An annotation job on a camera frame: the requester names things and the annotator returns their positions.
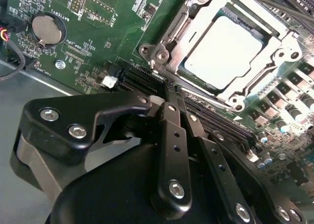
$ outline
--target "pci express slot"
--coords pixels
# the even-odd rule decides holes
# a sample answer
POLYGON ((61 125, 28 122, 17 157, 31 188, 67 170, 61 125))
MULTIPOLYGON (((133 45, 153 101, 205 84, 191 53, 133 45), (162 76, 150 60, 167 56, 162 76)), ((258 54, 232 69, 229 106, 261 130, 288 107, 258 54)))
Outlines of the pci express slot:
POLYGON ((147 95, 156 95, 160 84, 160 80, 157 80, 144 70, 131 67, 125 77, 125 80, 122 83, 119 82, 118 89, 133 91, 139 90, 147 95))

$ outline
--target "green circuit board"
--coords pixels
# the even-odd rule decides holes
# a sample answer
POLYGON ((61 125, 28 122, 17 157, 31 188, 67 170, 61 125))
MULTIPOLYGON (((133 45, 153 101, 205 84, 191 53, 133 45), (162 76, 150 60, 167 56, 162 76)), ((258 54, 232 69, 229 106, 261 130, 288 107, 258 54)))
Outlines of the green circuit board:
MULTIPOLYGON (((104 71, 107 62, 125 61, 138 69, 149 68, 138 52, 139 46, 158 42, 183 1, 9 0, 7 14, 28 21, 27 29, 18 34, 10 34, 10 39, 19 45, 26 56, 38 60, 34 66, 37 71, 82 93, 94 94, 102 90, 96 79, 104 71), (153 8, 148 17, 143 13, 147 6, 153 8), (30 23, 36 14, 42 12, 57 15, 65 24, 67 36, 62 44, 43 49, 34 40, 30 23), (56 60, 63 60, 66 67, 57 69, 56 60)), ((293 20, 286 24, 300 33, 304 57, 312 57, 313 35, 293 20)), ((281 66, 278 75, 267 87, 274 88, 289 73, 306 65, 304 61, 302 59, 297 63, 281 66)), ((312 154, 312 149, 307 150, 310 137, 306 130, 314 117, 309 115, 309 124, 297 128, 297 133, 282 134, 273 121, 260 126, 250 117, 252 110, 259 110, 261 99, 262 96, 248 98, 248 107, 241 113, 221 110, 199 99, 194 100, 245 130, 254 133, 263 130, 269 134, 270 142, 266 146, 274 162, 266 168, 265 175, 272 179, 294 159, 312 154), (278 159, 280 153, 286 154, 286 160, 278 159)))
POLYGON ((156 43, 183 0, 9 0, 7 13, 31 21, 40 12, 59 16, 66 28, 63 44, 40 48, 31 27, 11 39, 24 54, 39 60, 36 70, 86 94, 97 93, 94 79, 107 61, 125 60, 133 65, 146 63, 138 53, 142 43, 156 43), (149 19, 141 11, 151 4, 156 12, 149 19), (57 69, 56 60, 66 68, 57 69))

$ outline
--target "screw hole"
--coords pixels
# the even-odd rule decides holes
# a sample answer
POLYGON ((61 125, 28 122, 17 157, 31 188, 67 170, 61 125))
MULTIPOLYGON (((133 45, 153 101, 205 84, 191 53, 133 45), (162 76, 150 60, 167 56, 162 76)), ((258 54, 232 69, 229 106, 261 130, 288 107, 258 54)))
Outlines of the screw hole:
POLYGON ((213 152, 215 155, 218 155, 218 152, 215 149, 212 149, 211 152, 213 152))
POLYGON ((223 171, 223 172, 225 172, 225 171, 226 171, 225 167, 224 167, 224 166, 222 166, 221 164, 219 164, 219 166, 218 166, 218 167, 220 168, 220 170, 221 170, 221 171, 223 171))
POLYGON ((242 110, 243 107, 242 107, 242 105, 237 105, 235 109, 236 109, 236 110, 242 110))
POLYGON ((170 110, 172 110, 172 111, 176 111, 176 110, 177 110, 177 109, 176 109, 174 106, 172 106, 172 105, 169 105, 168 108, 169 108, 170 110))
POLYGON ((173 146, 173 149, 174 149, 176 152, 180 152, 180 151, 181 151, 180 147, 178 147, 178 146, 173 146))
POLYGON ((144 55, 148 54, 148 48, 147 48, 147 47, 143 47, 143 48, 141 49, 141 52, 142 52, 142 54, 144 54, 144 55))
POLYGON ((294 52, 292 55, 291 55, 291 59, 296 59, 296 58, 298 58, 299 57, 299 53, 298 52, 294 52))

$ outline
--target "capacitor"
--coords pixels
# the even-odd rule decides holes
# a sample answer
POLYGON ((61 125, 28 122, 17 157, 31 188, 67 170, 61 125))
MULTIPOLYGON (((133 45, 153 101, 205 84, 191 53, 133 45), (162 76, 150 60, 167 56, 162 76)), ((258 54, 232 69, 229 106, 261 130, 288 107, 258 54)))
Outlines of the capacitor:
POLYGON ((286 124, 286 122, 283 120, 277 121, 276 126, 281 133, 286 133, 286 132, 289 132, 289 130, 290 130, 290 126, 288 124, 286 124))
POLYGON ((286 159, 286 154, 284 154, 284 153, 281 153, 281 154, 279 154, 278 155, 278 158, 280 159, 280 160, 285 160, 286 159))
POLYGON ((284 176, 283 176, 282 174, 278 174, 278 175, 277 175, 277 180, 278 180, 279 182, 283 181, 283 180, 284 180, 284 176))
POLYGON ((288 170, 284 170, 283 171, 283 176, 284 176, 284 179, 288 179, 290 177, 290 173, 288 170))
POLYGON ((270 157, 269 152, 268 153, 264 153, 262 155, 262 159, 264 160, 264 164, 265 165, 270 165, 273 162, 273 159, 270 157))
POLYGON ((262 143, 268 142, 268 138, 264 132, 259 132, 257 134, 257 136, 258 136, 260 142, 262 142, 262 143))
POLYGON ((314 111, 314 99, 306 98, 303 100, 303 103, 312 111, 314 111))
POLYGON ((294 120, 297 121, 298 123, 302 122, 306 117, 298 109, 293 109, 289 113, 294 118, 294 120))
POLYGON ((259 159, 258 161, 256 161, 255 164, 256 164, 256 167, 257 167, 258 169, 260 169, 260 170, 266 168, 266 165, 264 164, 264 162, 263 162, 261 159, 259 159))

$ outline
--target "black bracket with holes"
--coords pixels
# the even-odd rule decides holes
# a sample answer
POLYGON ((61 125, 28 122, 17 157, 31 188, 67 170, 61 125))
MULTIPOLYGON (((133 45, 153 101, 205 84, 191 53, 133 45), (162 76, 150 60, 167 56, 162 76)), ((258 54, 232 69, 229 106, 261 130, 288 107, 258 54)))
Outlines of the black bracket with holes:
POLYGON ((300 210, 263 180, 240 145, 227 134, 205 133, 199 119, 186 112, 182 96, 173 92, 161 105, 140 92, 31 101, 22 114, 11 166, 47 192, 39 176, 63 179, 66 168, 71 173, 104 141, 135 135, 141 145, 68 184, 59 183, 65 188, 48 224, 306 223, 300 210), (64 169, 62 175, 38 168, 32 163, 38 155, 37 162, 51 158, 49 165, 54 161, 64 169))
POLYGON ((141 92, 32 100, 23 109, 19 129, 30 144, 65 163, 76 164, 85 158, 95 143, 98 125, 104 125, 108 131, 117 118, 127 114, 146 114, 151 107, 141 92), (53 110, 58 119, 44 119, 41 112, 45 109, 53 110), (85 132, 74 137, 69 130, 76 125, 77 133, 80 127, 85 132))

